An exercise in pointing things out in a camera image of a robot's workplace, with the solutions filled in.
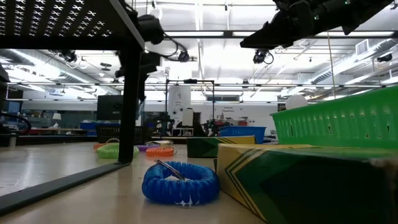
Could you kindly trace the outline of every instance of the green basket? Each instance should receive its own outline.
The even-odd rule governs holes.
[[[139,150],[134,146],[134,157],[137,156]],[[109,143],[97,149],[97,155],[100,159],[117,159],[119,157],[119,143]]]
[[[281,144],[398,148],[398,86],[272,116]]]

